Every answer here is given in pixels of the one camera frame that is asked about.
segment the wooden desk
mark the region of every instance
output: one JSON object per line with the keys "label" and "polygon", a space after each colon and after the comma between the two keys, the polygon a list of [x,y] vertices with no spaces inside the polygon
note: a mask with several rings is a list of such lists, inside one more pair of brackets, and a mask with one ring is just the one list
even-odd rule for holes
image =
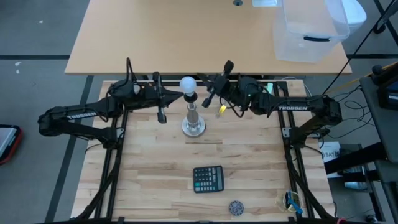
{"label": "wooden desk", "polygon": [[[104,82],[101,97],[111,83]],[[301,80],[288,81],[288,86],[291,96],[305,94]],[[197,93],[200,104],[207,95],[205,87],[198,87]],[[227,111],[217,119],[217,109],[216,98],[208,109],[198,107],[206,121],[206,131],[196,139],[185,137],[181,130],[187,112],[183,98],[165,110],[167,124],[157,122],[157,108],[129,115],[114,219],[124,216],[127,220],[287,221],[288,216],[294,215],[281,212],[275,204],[277,195],[290,188],[277,113],[267,119],[248,111],[238,118]],[[294,115],[297,125],[311,117],[309,112]],[[110,124],[95,119],[93,126],[104,128]],[[90,141],[89,146],[93,144],[98,141]],[[318,149],[313,139],[307,145]],[[81,213],[97,192],[105,153],[101,146],[86,153],[72,217]],[[310,190],[333,214],[335,208],[321,156],[309,149],[302,149],[302,155]],[[195,194],[192,169],[213,165],[224,167],[225,190]],[[229,214],[228,205],[233,200],[244,204],[245,213],[240,217]],[[107,199],[104,202],[105,216]]]}
{"label": "wooden desk", "polygon": [[[276,60],[272,37],[275,8],[232,0],[95,0],[72,50],[66,74],[125,74],[130,57],[139,75],[234,73],[336,75],[347,58],[338,44],[319,63]],[[350,74],[348,66],[343,74]]]}

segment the lamp base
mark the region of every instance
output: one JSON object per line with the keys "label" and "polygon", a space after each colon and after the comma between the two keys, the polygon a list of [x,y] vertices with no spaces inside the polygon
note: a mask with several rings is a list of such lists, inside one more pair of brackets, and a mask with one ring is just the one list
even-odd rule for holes
{"label": "lamp base", "polygon": [[205,132],[205,129],[206,123],[201,116],[199,116],[198,122],[196,124],[190,124],[187,118],[184,118],[182,121],[182,132],[190,138],[201,136]]}

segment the round metal object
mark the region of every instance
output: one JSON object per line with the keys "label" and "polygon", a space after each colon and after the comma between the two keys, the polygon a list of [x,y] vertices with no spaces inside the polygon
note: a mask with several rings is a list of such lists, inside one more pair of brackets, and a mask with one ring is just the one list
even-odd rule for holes
{"label": "round metal object", "polygon": [[240,202],[240,201],[231,202],[230,205],[229,205],[229,211],[234,216],[242,215],[243,211],[244,211],[244,207],[243,207],[242,202]]}
{"label": "round metal object", "polygon": [[206,129],[205,120],[199,116],[198,122],[191,124],[188,122],[187,117],[182,121],[182,131],[188,137],[195,138],[201,136]]}

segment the gray floor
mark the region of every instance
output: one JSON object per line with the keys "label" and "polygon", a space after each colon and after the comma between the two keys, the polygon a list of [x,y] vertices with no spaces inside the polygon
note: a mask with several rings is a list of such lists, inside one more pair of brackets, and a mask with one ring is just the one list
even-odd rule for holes
{"label": "gray floor", "polygon": [[[368,14],[365,25],[343,45],[347,54],[353,53],[380,16],[373,1],[359,0]],[[389,0],[381,1],[386,7]],[[88,0],[2,0],[0,1],[0,55],[65,55],[70,54],[80,28]],[[392,23],[398,23],[395,15]],[[361,54],[396,54],[396,46],[388,32],[372,34]],[[362,77],[375,64],[387,65],[395,60],[353,60],[353,74],[341,77],[335,84],[346,83]],[[37,131],[37,118],[45,110],[56,105],[78,104],[85,77],[66,76],[63,71],[66,61],[23,60],[19,66],[11,60],[0,60],[0,123],[16,124],[24,130],[24,139],[13,160],[0,167],[0,222],[37,223],[44,221],[52,192],[65,153],[68,136],[42,137]],[[122,77],[95,77],[88,101],[98,99],[103,80]],[[320,94],[333,79],[330,77],[302,77],[313,94]],[[337,91],[337,95],[351,88]],[[362,94],[357,91],[347,100],[365,105]],[[345,118],[358,117],[359,111],[343,107]],[[346,121],[332,128],[331,136],[339,136],[356,126],[356,121]],[[339,141],[345,144],[361,143],[363,146],[377,142],[374,127],[365,126]],[[78,178],[84,157],[86,142],[78,141],[73,153],[64,191],[58,206],[56,220],[66,220],[72,210]],[[348,190],[341,180],[330,180],[333,198],[338,205],[338,215],[363,220],[365,211],[371,208],[367,194]],[[385,208],[387,223],[392,223]]]}

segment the yellow cable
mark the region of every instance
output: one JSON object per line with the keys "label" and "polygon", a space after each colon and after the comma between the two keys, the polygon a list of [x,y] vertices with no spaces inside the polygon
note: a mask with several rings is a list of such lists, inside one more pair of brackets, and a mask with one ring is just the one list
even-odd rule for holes
{"label": "yellow cable", "polygon": [[[387,69],[387,68],[389,68],[389,67],[395,65],[396,63],[397,63],[397,62],[392,63],[392,64],[390,64],[390,65],[386,65],[386,66],[384,66],[382,69],[385,70],[385,69]],[[371,76],[371,75],[372,75],[372,73],[369,73],[369,74],[365,75],[364,77],[369,77],[369,76]],[[352,81],[350,81],[350,82],[348,82],[348,83],[342,84],[341,86],[338,86],[338,87],[336,87],[336,88],[334,88],[334,89],[331,89],[331,90],[327,91],[325,94],[329,94],[329,93],[331,93],[331,92],[344,89],[344,88],[346,88],[346,87],[348,87],[348,86],[350,86],[350,85],[352,85],[352,84],[358,82],[359,79],[360,79],[360,78],[356,78],[356,79],[354,79],[354,80],[352,80]]]}

